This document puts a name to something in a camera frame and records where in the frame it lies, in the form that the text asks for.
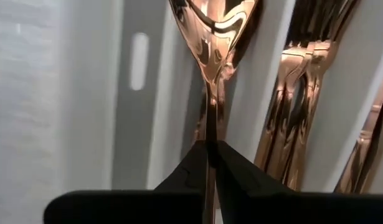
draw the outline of cutlery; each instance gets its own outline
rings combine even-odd
[[[335,187],[335,192],[361,194],[369,190],[371,183],[368,184],[366,180],[373,178],[375,174],[373,168],[379,163],[383,152],[383,118],[381,115],[383,116],[383,83]]]
[[[201,69],[206,86],[205,142],[208,149],[204,223],[215,222],[215,154],[220,78],[234,69],[234,57],[242,43],[258,0],[169,0],[177,26]]]
[[[320,17],[319,39],[316,40],[313,58],[308,66],[307,88],[301,120],[283,183],[300,190],[305,168],[306,142],[316,111],[324,74],[335,59],[344,31],[352,19],[360,0],[324,1],[326,6]]]
[[[290,28],[281,54],[276,85],[266,124],[259,142],[255,165],[281,180],[290,153],[290,139],[295,135],[295,124],[290,123],[292,99],[296,96],[295,85],[305,73],[314,45],[309,41],[309,28],[318,7],[315,1],[297,0]]]

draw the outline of oval hole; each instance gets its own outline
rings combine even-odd
[[[131,41],[130,88],[139,91],[144,88],[148,66],[149,37],[139,32]]]

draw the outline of spoon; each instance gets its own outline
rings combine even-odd
[[[201,69],[206,86],[207,185],[204,223],[215,222],[215,154],[220,77],[234,67],[237,42],[258,0],[169,0],[179,30]]]
[[[230,80],[237,73],[238,65],[248,49],[251,38],[258,28],[258,23],[262,15],[263,0],[258,2],[256,10],[253,10],[250,19],[241,33],[240,40],[236,43],[234,55],[228,58],[219,79],[219,93],[217,102],[217,138],[224,140],[227,129],[226,111],[225,111],[225,82]],[[194,141],[204,140],[205,138],[205,118],[206,118],[206,89],[202,90],[202,102],[197,128],[194,131]]]

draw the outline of reflective surface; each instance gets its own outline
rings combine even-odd
[[[258,28],[259,19],[262,15],[263,1],[257,3],[256,10],[253,10],[250,19],[248,20],[244,31],[240,35],[240,40],[235,45],[234,54],[230,54],[227,63],[220,73],[218,82],[218,101],[217,101],[217,139],[224,140],[226,135],[227,121],[225,120],[225,82],[230,80],[237,71],[238,64],[247,50],[248,44]],[[202,103],[200,117],[197,123],[194,139],[203,140],[205,138],[205,124],[206,124],[206,89],[202,90]]]
[[[257,166],[294,190],[301,187],[306,140],[323,75],[358,2],[296,1],[255,158]]]
[[[383,82],[335,192],[367,193],[383,153]]]
[[[205,139],[210,147],[217,141],[220,78],[231,77],[239,62],[239,50],[248,41],[239,41],[258,1],[256,0],[169,0],[177,25],[201,69],[206,83]],[[205,223],[214,223],[215,169],[207,170]]]

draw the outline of white divider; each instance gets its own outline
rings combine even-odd
[[[239,66],[226,140],[250,161],[257,151],[294,3],[264,2],[255,42]]]
[[[195,63],[178,31],[169,2],[165,20],[147,189],[155,188],[180,162],[182,130]]]
[[[109,189],[124,0],[59,1],[61,190]]]
[[[332,192],[383,81],[383,1],[361,1],[324,77],[303,191]]]

